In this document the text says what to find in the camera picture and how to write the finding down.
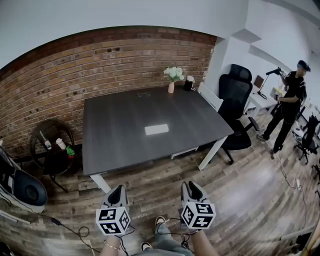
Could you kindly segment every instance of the pink vase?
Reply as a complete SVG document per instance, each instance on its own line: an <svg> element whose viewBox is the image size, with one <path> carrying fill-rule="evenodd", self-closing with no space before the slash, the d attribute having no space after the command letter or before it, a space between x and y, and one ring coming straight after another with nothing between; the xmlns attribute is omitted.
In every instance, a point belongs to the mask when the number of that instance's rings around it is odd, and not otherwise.
<svg viewBox="0 0 320 256"><path fill-rule="evenodd" d="M175 82L169 83L168 93L173 94L175 90Z"/></svg>

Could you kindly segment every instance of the black shirt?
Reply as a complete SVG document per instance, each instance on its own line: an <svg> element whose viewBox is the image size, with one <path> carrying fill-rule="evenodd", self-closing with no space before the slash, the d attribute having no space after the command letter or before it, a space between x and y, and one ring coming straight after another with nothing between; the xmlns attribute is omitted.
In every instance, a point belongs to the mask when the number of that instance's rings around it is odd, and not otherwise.
<svg viewBox="0 0 320 256"><path fill-rule="evenodd" d="M299 100L294 103L282 102L281 110L284 119L287 122L294 122L298 113L300 112L300 106L307 97L306 82L303 77L296 78L296 72L290 72L286 77L285 81L288 83L288 91L284 98L293 98L297 96Z"/></svg>

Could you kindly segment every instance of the man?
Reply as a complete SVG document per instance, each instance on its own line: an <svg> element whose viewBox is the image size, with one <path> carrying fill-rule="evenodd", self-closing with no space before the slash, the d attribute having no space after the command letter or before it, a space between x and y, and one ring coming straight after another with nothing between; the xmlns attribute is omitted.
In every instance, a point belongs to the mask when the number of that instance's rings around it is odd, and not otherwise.
<svg viewBox="0 0 320 256"><path fill-rule="evenodd" d="M279 97L276 112L264 134L257 134L258 139L268 141L270 134L283 119L281 131L275 140L273 149L270 151L272 159L275 158L274 154L282 149L287 134L291 130L291 127L300 112L300 106L307 97L306 82L304 80L307 71L311 71L310 67L305 61L300 60L297 64L296 71L290 72L286 77L281 76L287 93L284 97Z"/></svg>
<svg viewBox="0 0 320 256"><path fill-rule="evenodd" d="M155 220L155 248L148 242L141 244L142 253L134 256L218 256L203 230L191 235L194 254L181 243L175 241L167 228L164 217L159 216ZM118 256L120 239L116 236L108 236L100 256Z"/></svg>

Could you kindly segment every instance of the shoe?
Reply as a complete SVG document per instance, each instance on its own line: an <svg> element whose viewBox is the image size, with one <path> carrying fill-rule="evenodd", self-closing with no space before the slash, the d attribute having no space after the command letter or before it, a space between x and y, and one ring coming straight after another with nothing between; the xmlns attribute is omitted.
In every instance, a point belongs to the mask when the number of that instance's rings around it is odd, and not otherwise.
<svg viewBox="0 0 320 256"><path fill-rule="evenodd" d="M164 225L167 226L166 219L162 216L158 216L155 219L155 226L157 226L160 223L164 223Z"/></svg>
<svg viewBox="0 0 320 256"><path fill-rule="evenodd" d="M152 245L148 242L143 242L140 246L141 252L144 252L146 249L152 249Z"/></svg>
<svg viewBox="0 0 320 256"><path fill-rule="evenodd" d="M270 150L270 157L271 157L271 159L275 159L275 152L273 149Z"/></svg>
<svg viewBox="0 0 320 256"><path fill-rule="evenodd" d="M256 137L260 140L260 141L263 141L263 142L266 142L268 141L267 139L265 139L265 137L261 134L257 134Z"/></svg>

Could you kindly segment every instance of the wooden floor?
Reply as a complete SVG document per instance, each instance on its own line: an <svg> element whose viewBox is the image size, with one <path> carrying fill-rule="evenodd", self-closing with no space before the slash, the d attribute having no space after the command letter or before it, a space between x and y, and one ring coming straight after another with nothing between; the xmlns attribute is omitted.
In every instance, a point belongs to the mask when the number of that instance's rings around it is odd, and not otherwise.
<svg viewBox="0 0 320 256"><path fill-rule="evenodd" d="M258 116L261 125L265 116ZM248 119L243 116L242 123ZM274 143L279 126L270 140ZM215 204L217 216L206 231L210 241L221 256L275 256L284 255L288 241L277 241L279 236L314 224L319 217L319 198L315 194L317 180L313 179L311 166L319 159L312 155L310 163L298 161L299 149L293 149L295 141L288 136L281 161L289 180L295 184L299 178L305 194L292 189L286 183L278 160L272 160L269 148L256 139L251 129L252 147L234 151L235 163L228 165L222 150L214 156L203 171L198 165L208 150L186 156L160 159L119 172L104 174L111 186L126 187L130 205L131 225L137 231L124 239L130 255L139 251L140 242L153 242L154 219L158 215L177 218L182 207L180 186L183 181L195 181L209 194ZM103 247L104 237L95 226L95 211L104 193L82 171L57 177L69 193L64 193L46 177L41 181L48 191L48 203L43 214L59 219L64 225L77 231L81 226L90 229L83 240L97 250ZM3 200L0 208L13 215L31 221L30 225L13 223L0 217L0 241L14 251L27 256L90 256L99 255L87 248L69 230L53 225L50 219L39 217L16 207L9 208ZM177 220L169 222L171 232L181 233Z"/></svg>

